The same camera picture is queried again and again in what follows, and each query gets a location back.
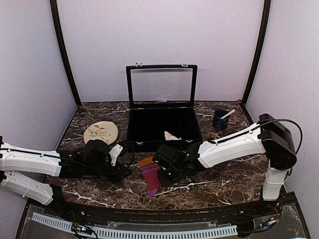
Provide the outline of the maroon purple orange sock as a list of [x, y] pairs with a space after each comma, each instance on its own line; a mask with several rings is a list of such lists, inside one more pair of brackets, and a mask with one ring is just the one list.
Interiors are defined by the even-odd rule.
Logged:
[[148, 194], [153, 197], [162, 187], [157, 174], [160, 170], [160, 166], [153, 161], [153, 156], [150, 156], [140, 160], [139, 167], [147, 183]]

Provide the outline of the beige brown block sock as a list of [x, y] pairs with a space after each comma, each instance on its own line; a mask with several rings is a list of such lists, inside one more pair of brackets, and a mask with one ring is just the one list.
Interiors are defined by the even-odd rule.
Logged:
[[171, 133], [169, 133], [168, 131], [164, 132], [164, 137], [165, 137], [166, 141], [169, 141], [169, 140], [181, 140], [181, 137], [176, 137], [176, 136], [172, 135]]

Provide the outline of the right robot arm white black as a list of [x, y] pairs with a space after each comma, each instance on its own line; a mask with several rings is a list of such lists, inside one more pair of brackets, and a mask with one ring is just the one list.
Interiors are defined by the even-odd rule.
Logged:
[[161, 169], [157, 172], [162, 186], [174, 184], [186, 176], [212, 168], [220, 163], [253, 154], [265, 154], [268, 169], [262, 187], [262, 199], [254, 211], [265, 216], [274, 207], [289, 171], [297, 162], [300, 147], [295, 147], [285, 119], [262, 114], [259, 121], [228, 136], [191, 144], [186, 152], [162, 144], [153, 156]]

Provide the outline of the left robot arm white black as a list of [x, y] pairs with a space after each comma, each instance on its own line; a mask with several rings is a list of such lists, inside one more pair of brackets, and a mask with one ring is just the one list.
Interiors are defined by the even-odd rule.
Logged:
[[134, 152], [128, 141], [113, 147], [102, 140], [89, 140], [84, 147], [73, 151], [37, 151], [0, 143], [0, 186], [22, 197], [50, 205], [59, 217], [70, 213], [59, 186], [37, 182], [24, 175], [39, 173], [51, 177], [87, 179], [107, 177], [117, 183], [131, 175], [130, 167], [118, 162], [127, 151]]

